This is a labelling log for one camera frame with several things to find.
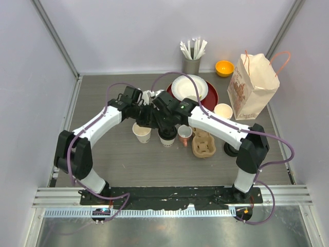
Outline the white paper cup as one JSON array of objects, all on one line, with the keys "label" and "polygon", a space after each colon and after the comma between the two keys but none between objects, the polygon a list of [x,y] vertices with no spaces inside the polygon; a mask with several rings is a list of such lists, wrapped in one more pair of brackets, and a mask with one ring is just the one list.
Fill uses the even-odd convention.
[{"label": "white paper cup", "polygon": [[160,138],[160,142],[166,148],[171,147],[174,144],[174,141],[176,139],[176,135],[173,135],[173,136],[163,136],[163,135],[158,134],[158,136]]},{"label": "white paper cup", "polygon": [[149,142],[151,137],[151,130],[151,128],[141,127],[136,123],[134,123],[132,127],[134,135],[142,144],[146,144]]}]

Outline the stack of white paper cups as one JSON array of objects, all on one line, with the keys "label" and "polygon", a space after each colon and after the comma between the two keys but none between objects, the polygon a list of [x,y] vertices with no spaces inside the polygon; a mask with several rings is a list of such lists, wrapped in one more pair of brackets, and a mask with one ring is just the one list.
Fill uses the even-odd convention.
[{"label": "stack of white paper cups", "polygon": [[225,103],[217,104],[215,106],[213,112],[216,115],[223,117],[225,119],[231,119],[231,117],[233,115],[233,110],[232,110],[231,106],[229,106],[228,104],[225,104]]}]

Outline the black cup lids stack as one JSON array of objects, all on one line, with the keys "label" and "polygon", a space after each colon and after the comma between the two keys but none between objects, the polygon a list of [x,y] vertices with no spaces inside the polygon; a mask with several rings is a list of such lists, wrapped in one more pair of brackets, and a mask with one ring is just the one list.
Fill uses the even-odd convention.
[{"label": "black cup lids stack", "polygon": [[234,149],[230,144],[225,143],[223,146],[224,152],[230,157],[237,157],[238,151]]}]

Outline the black cup lid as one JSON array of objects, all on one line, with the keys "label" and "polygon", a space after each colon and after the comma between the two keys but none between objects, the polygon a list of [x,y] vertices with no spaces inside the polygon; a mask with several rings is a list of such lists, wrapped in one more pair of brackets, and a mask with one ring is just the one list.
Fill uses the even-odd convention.
[{"label": "black cup lid", "polygon": [[158,129],[158,135],[160,138],[164,140],[172,140],[175,139],[177,136],[177,129],[176,127],[172,127],[170,129]]}]

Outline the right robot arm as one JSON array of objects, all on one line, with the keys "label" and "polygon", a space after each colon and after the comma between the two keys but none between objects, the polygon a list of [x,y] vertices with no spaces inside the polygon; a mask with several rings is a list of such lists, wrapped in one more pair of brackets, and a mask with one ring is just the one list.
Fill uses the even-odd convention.
[{"label": "right robot arm", "polygon": [[236,157],[237,177],[233,184],[232,197],[238,203],[251,196],[256,174],[265,159],[269,144],[264,128],[259,124],[242,125],[206,111],[197,98],[177,100],[164,90],[147,93],[160,114],[160,120],[172,125],[182,124],[206,131],[225,141],[224,151]]}]

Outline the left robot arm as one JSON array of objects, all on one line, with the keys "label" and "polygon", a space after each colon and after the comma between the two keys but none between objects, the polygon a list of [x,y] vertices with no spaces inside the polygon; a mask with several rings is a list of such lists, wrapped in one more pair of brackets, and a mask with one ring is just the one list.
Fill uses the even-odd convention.
[{"label": "left robot arm", "polygon": [[115,99],[106,99],[105,107],[83,126],[59,134],[54,165],[69,175],[73,185],[79,184],[98,205],[104,205],[111,197],[109,183],[93,169],[93,145],[111,128],[127,118],[146,121],[151,126],[152,100],[161,91],[141,91],[127,84],[124,92]]}]

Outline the paper takeout bag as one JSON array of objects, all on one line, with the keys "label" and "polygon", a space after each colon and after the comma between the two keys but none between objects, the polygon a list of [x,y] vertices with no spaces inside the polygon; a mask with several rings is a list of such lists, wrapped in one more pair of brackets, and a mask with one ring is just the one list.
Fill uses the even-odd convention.
[{"label": "paper takeout bag", "polygon": [[[288,58],[278,71],[272,67],[276,57]],[[253,120],[267,106],[280,86],[278,74],[290,61],[291,53],[283,51],[268,60],[264,54],[240,55],[234,68],[227,93],[236,120]]]}]

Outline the pink mug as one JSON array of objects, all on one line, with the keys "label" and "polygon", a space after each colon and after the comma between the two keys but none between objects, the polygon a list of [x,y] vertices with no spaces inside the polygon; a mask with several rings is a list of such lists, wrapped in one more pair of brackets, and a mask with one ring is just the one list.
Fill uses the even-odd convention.
[{"label": "pink mug", "polygon": [[189,126],[186,125],[181,125],[178,130],[177,130],[177,134],[178,134],[178,138],[179,141],[186,147],[188,145],[188,141],[190,139],[190,137],[192,136],[192,129]]}]

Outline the white paper plate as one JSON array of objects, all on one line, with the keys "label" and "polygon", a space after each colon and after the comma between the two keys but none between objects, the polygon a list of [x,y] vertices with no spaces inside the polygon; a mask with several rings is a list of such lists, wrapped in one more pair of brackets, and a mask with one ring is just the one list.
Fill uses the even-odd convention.
[{"label": "white paper plate", "polygon": [[[199,99],[202,101],[208,95],[209,91],[206,81],[196,75],[189,75],[189,77],[194,81],[197,87]],[[195,85],[188,77],[179,76],[173,81],[171,85],[171,91],[175,98],[182,101],[184,98],[186,98],[186,96],[197,95],[194,87]]]}]

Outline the brown cardboard cup carrier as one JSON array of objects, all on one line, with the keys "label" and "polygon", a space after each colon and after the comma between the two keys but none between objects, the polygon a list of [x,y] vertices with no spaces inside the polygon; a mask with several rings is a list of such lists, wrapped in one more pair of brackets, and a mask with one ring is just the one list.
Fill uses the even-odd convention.
[{"label": "brown cardboard cup carrier", "polygon": [[193,128],[192,152],[197,158],[208,158],[216,152],[214,137],[201,129]]}]

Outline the grey straw holder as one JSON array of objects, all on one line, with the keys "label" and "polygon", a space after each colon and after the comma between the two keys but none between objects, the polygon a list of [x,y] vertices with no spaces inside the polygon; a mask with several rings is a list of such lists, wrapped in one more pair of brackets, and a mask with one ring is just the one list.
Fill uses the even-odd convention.
[{"label": "grey straw holder", "polygon": [[182,72],[188,75],[198,75],[200,68],[201,58],[197,60],[190,60],[186,57],[182,59]]}]

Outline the orange bowl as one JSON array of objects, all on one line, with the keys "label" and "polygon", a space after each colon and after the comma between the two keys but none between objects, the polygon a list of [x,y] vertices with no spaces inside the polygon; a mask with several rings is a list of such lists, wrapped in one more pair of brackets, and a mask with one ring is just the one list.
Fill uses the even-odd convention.
[{"label": "orange bowl", "polygon": [[229,77],[234,71],[234,65],[230,61],[221,60],[216,63],[215,70],[220,77]]}]

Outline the white wrapped straws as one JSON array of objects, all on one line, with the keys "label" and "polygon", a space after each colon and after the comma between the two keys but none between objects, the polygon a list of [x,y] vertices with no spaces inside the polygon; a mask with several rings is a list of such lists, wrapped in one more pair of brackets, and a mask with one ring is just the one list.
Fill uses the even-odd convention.
[{"label": "white wrapped straws", "polygon": [[206,53],[207,44],[208,42],[206,40],[196,38],[188,40],[186,44],[181,41],[179,46],[183,56],[187,60],[198,60]]}]

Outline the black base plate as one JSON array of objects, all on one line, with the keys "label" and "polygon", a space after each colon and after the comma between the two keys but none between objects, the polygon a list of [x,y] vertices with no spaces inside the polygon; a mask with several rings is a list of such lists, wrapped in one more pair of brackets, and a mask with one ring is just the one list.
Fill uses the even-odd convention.
[{"label": "black base plate", "polygon": [[261,190],[253,187],[244,196],[233,187],[112,187],[106,197],[125,193],[130,197],[124,210],[185,210],[193,204],[196,210],[227,209],[229,204],[262,204]]}]

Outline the aluminium frame rail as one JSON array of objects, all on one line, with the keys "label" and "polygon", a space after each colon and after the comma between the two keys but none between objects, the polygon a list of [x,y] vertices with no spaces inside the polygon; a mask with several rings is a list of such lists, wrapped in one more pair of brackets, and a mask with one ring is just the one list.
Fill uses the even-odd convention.
[{"label": "aluminium frame rail", "polygon": [[97,221],[118,218],[220,217],[249,214],[258,206],[311,205],[304,185],[257,185],[250,199],[238,202],[227,186],[201,187],[112,187],[117,200],[97,202],[82,188],[39,188],[34,208],[43,208],[44,217],[91,217]]}]

